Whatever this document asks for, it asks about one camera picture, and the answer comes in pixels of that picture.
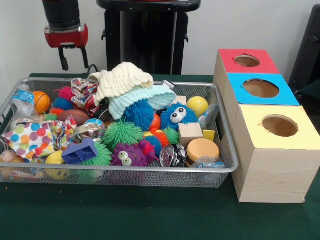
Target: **red square panel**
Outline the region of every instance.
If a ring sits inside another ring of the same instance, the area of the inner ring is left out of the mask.
[[[266,50],[219,49],[218,52],[229,74],[279,74]]]

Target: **metal mesh basket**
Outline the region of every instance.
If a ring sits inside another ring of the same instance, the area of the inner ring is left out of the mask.
[[[30,86],[31,91],[43,91],[49,94],[53,101],[58,93],[55,89],[70,86],[71,79],[63,78],[28,78],[21,80],[4,104],[0,108],[0,133],[9,130],[15,109],[11,105],[11,97],[21,84]],[[235,149],[232,134],[227,122],[225,107],[219,89],[213,84],[174,82],[174,92],[178,96],[186,96],[187,100],[193,96],[201,96],[210,104],[218,104],[220,113],[212,120],[208,129],[215,130],[214,142],[220,149],[221,161],[226,168],[164,168],[158,161],[154,161],[148,167],[124,167],[124,166],[87,166],[68,164],[32,164],[32,163],[3,163],[3,170],[18,170],[37,176],[35,178],[5,179],[0,177],[0,182],[23,182],[39,184],[94,184],[94,185],[127,185],[127,186],[153,186],[153,187],[192,187],[192,188],[219,188],[229,173],[238,167],[238,156]],[[49,177],[55,173],[64,176],[62,180]]]

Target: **green spiky ball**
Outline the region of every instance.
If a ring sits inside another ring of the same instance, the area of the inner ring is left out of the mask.
[[[170,144],[179,144],[179,133],[168,126],[166,129],[163,130],[166,137],[168,138]]]
[[[101,142],[95,142],[94,146],[98,151],[98,155],[80,165],[108,166],[111,163],[111,152]],[[78,182],[81,184],[94,184],[97,179],[103,176],[103,170],[77,170]]]
[[[125,122],[120,119],[118,122],[111,123],[102,137],[103,143],[110,150],[113,150],[118,143],[137,144],[143,139],[143,131],[132,122]]]
[[[58,116],[56,114],[47,114],[45,116],[45,121],[56,121],[58,119]]]

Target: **polka dot bag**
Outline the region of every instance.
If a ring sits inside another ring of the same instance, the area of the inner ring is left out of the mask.
[[[53,136],[48,123],[20,124],[14,130],[2,136],[10,148],[25,162],[32,162],[34,157],[45,157],[55,151]]]

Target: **box opening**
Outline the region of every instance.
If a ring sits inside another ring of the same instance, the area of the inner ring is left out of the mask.
[[[239,64],[240,66],[247,67],[247,68],[253,68],[260,65],[259,59],[248,54],[242,54],[242,55],[236,56],[234,58],[234,61],[236,64]]]
[[[263,79],[250,79],[243,83],[243,87],[251,95],[260,98],[274,98],[279,94],[276,85]]]
[[[280,137],[291,137],[298,132],[298,125],[288,117],[282,115],[269,115],[262,121],[263,127]]]

